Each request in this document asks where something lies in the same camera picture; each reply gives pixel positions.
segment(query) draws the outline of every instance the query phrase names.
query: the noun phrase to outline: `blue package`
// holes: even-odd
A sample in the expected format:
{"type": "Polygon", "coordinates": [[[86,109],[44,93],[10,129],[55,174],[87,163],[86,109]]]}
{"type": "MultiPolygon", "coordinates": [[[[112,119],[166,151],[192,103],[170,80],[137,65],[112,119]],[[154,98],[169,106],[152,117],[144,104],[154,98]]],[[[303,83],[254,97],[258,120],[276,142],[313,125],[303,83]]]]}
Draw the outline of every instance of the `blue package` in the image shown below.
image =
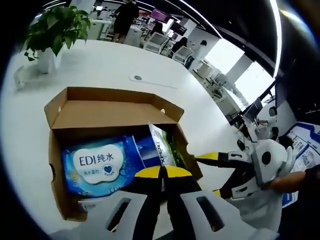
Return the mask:
{"type": "Polygon", "coordinates": [[[127,186],[144,168],[133,136],[68,147],[62,152],[70,193],[98,198],[127,186]]]}
{"type": "Polygon", "coordinates": [[[136,147],[139,150],[141,160],[146,168],[161,166],[159,153],[151,135],[137,141],[136,147]]]}

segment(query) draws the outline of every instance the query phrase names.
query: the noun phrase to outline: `blue and white sign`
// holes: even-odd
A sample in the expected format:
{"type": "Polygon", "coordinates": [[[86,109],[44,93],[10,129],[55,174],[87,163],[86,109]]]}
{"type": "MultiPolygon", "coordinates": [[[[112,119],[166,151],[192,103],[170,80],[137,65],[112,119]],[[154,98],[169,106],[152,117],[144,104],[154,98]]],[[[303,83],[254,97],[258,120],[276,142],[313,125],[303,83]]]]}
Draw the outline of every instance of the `blue and white sign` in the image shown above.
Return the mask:
{"type": "MultiPolygon", "coordinates": [[[[287,134],[293,140],[293,152],[296,156],[291,172],[304,172],[320,164],[320,126],[298,122],[287,134]]],[[[282,196],[285,208],[298,200],[298,191],[282,196]]]]}

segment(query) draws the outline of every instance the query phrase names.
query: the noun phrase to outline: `white desk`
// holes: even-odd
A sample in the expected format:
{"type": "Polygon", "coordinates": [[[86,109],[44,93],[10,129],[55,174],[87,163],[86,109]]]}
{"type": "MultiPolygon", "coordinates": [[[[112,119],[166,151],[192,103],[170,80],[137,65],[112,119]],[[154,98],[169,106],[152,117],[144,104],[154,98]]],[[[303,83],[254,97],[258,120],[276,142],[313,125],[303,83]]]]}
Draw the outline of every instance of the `white desk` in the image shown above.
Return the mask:
{"type": "MultiPolygon", "coordinates": [[[[48,163],[49,127],[44,106],[67,86],[125,89],[154,93],[184,109],[180,125],[189,142],[188,151],[238,150],[234,129],[206,90],[181,64],[137,47],[113,42],[78,40],[66,50],[59,69],[37,79],[36,86],[16,91],[14,72],[28,60],[12,58],[3,85],[1,137],[7,172],[15,191],[29,214],[48,234],[71,229],[79,223],[62,219],[51,189],[52,172],[48,163]],[[131,81],[132,74],[143,74],[150,81],[131,81]]],[[[233,169],[200,164],[204,177],[199,184],[210,191],[221,188],[233,169]]],[[[170,232],[172,225],[166,205],[161,207],[154,238],[170,232]]]]}
{"type": "Polygon", "coordinates": [[[209,62],[202,59],[200,61],[202,63],[201,67],[198,69],[197,74],[203,79],[207,78],[210,73],[213,71],[213,68],[209,62]]]}
{"type": "MultiPolygon", "coordinates": [[[[107,28],[109,27],[110,24],[114,24],[114,20],[115,19],[106,19],[106,20],[91,19],[91,23],[93,24],[103,24],[103,26],[99,28],[100,32],[99,32],[98,38],[103,38],[105,36],[107,28]]],[[[141,42],[141,36],[142,36],[141,27],[137,25],[131,25],[129,32],[127,33],[126,38],[124,40],[124,44],[134,46],[134,47],[139,47],[141,42]]]]}
{"type": "MultiPolygon", "coordinates": [[[[255,129],[256,129],[257,126],[253,122],[250,123],[250,124],[247,124],[246,126],[248,128],[248,132],[249,132],[249,134],[250,134],[250,136],[252,138],[252,141],[253,142],[257,142],[258,141],[258,137],[257,137],[256,132],[255,132],[255,129]]],[[[233,128],[234,128],[234,131],[236,132],[237,139],[244,143],[245,152],[248,155],[251,155],[253,153],[253,151],[254,151],[253,143],[248,138],[244,137],[244,134],[240,130],[238,130],[235,126],[233,128]]]]}

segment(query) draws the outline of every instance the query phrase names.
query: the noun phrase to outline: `computer monitor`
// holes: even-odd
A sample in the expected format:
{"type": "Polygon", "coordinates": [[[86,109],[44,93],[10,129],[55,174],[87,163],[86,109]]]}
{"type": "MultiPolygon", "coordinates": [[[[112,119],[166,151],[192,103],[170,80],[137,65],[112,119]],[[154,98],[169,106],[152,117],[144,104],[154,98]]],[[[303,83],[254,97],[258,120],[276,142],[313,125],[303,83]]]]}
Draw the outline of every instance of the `computer monitor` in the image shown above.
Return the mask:
{"type": "Polygon", "coordinates": [[[152,31],[153,29],[154,29],[154,27],[155,27],[155,23],[154,22],[150,22],[150,23],[148,23],[148,25],[146,26],[147,27],[147,29],[149,29],[150,31],[152,31]]]}
{"type": "Polygon", "coordinates": [[[176,21],[171,25],[170,29],[181,36],[183,36],[187,31],[184,26],[180,25],[176,21]]]}
{"type": "Polygon", "coordinates": [[[260,113],[263,108],[262,103],[259,98],[252,103],[252,105],[248,108],[248,110],[244,113],[243,117],[249,120],[250,122],[254,122],[255,118],[260,113]]]}
{"type": "Polygon", "coordinates": [[[159,22],[162,23],[167,23],[170,19],[170,16],[168,16],[167,14],[165,14],[162,11],[159,11],[157,9],[154,9],[153,12],[150,15],[151,18],[158,20],[159,22]]]}

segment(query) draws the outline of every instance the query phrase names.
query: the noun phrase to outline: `office chair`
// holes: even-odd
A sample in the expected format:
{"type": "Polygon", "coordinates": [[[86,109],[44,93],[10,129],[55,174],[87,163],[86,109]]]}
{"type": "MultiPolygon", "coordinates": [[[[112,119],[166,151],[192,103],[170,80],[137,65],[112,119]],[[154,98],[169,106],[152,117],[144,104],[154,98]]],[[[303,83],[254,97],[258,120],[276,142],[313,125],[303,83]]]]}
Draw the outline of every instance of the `office chair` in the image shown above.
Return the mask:
{"type": "Polygon", "coordinates": [[[154,32],[148,41],[144,44],[143,49],[160,54],[162,48],[169,40],[168,36],[154,32]]]}
{"type": "Polygon", "coordinates": [[[185,65],[188,57],[193,53],[192,50],[189,48],[182,46],[180,47],[172,56],[172,59],[177,61],[178,63],[181,63],[182,65],[185,65]]]}

